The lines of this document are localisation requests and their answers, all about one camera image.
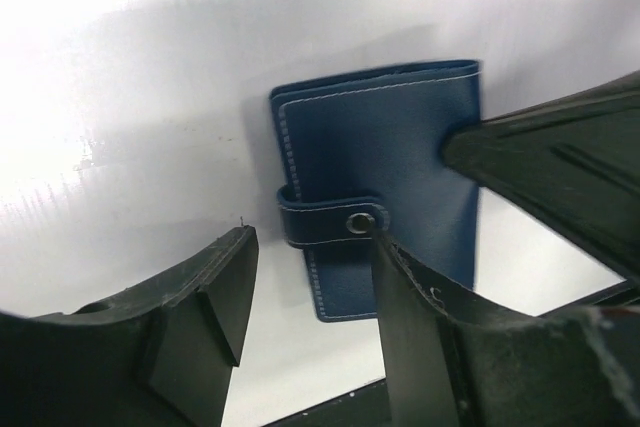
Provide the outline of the blue leather card holder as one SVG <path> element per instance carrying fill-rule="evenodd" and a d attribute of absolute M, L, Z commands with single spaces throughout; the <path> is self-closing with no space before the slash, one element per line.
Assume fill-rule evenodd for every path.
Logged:
<path fill-rule="evenodd" d="M 317 78 L 269 96 L 286 182 L 277 202 L 303 252 L 317 318 L 376 314 L 371 234 L 421 263 L 475 282 L 478 186 L 440 154 L 481 118 L 480 64 L 417 62 Z"/>

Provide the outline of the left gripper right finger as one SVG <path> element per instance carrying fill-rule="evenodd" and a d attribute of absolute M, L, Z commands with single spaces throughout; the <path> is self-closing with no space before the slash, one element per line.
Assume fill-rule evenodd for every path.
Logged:
<path fill-rule="evenodd" d="M 397 426 L 635 426 L 639 309 L 542 317 L 496 304 L 373 236 L 372 274 Z"/>

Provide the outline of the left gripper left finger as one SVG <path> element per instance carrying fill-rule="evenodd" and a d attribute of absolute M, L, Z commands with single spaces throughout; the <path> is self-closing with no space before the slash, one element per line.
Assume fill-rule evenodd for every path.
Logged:
<path fill-rule="evenodd" d="M 217 426 L 240 363 L 259 246 L 231 229 L 71 314 L 1 317 L 5 426 Z"/>

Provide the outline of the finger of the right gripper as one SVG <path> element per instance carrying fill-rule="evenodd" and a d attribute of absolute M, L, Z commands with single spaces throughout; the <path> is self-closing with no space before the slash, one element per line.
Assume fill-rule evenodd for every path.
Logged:
<path fill-rule="evenodd" d="M 639 277 L 639 74 L 452 134 L 444 163 Z"/>

